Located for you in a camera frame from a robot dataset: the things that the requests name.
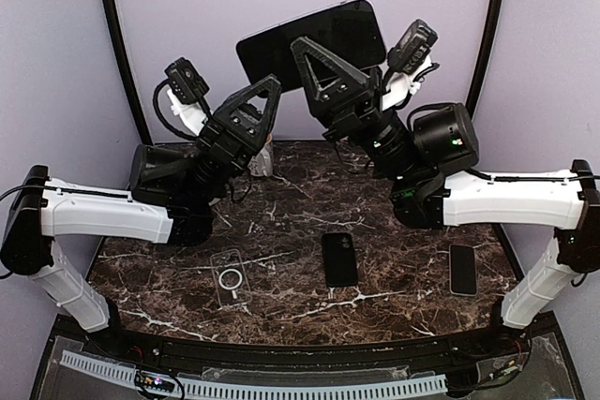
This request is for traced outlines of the black smartphone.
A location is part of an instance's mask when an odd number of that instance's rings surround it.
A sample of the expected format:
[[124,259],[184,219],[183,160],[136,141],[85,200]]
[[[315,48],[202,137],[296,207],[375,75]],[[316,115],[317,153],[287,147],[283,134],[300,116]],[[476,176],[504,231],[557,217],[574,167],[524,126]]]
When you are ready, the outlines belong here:
[[378,66],[386,56],[372,4],[347,0],[241,39],[235,50],[248,80],[255,83],[272,74],[284,92],[300,88],[291,50],[299,37],[310,38],[360,69]]

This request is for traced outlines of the black phone case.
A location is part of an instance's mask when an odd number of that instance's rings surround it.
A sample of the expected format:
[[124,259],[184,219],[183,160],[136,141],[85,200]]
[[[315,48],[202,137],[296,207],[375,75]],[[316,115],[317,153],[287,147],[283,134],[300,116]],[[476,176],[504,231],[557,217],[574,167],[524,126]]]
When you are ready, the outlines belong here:
[[353,237],[347,232],[324,233],[321,238],[325,283],[328,288],[358,284]]

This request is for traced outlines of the clear magsafe phone case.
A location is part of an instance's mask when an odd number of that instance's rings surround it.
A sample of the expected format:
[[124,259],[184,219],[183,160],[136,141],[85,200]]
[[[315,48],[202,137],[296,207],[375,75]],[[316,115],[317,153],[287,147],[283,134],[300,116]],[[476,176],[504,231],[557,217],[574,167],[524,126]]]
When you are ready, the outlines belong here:
[[217,301],[221,307],[247,304],[251,300],[244,262],[237,249],[216,253],[210,257]]

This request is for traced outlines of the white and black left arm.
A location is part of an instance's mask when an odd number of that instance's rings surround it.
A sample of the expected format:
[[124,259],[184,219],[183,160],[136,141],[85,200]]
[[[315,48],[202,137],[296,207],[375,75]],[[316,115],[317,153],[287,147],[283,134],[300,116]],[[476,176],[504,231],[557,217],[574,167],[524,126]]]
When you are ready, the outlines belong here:
[[190,70],[161,81],[173,113],[191,141],[186,151],[152,145],[137,148],[126,190],[74,185],[32,167],[11,188],[1,261],[8,274],[38,283],[113,359],[132,351],[121,330],[116,304],[97,293],[74,268],[57,239],[90,235],[143,240],[155,244],[197,245],[213,229],[213,204],[234,193],[233,179],[264,147],[281,96],[274,76],[228,96],[211,110],[202,77]]

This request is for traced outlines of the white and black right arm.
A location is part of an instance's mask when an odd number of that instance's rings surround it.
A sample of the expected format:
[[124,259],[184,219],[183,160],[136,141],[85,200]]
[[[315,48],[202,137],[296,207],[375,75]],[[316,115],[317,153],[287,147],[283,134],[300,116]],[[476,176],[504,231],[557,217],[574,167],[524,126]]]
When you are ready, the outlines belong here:
[[497,357],[515,330],[577,277],[599,268],[599,190],[589,163],[542,173],[485,173],[477,169],[479,143],[471,116],[459,102],[404,109],[426,76],[438,68],[429,43],[397,44],[387,69],[361,70],[308,37],[291,46],[309,111],[330,142],[362,148],[374,174],[392,182],[397,220],[413,229],[478,223],[549,226],[540,259],[501,299],[496,321],[478,347]]

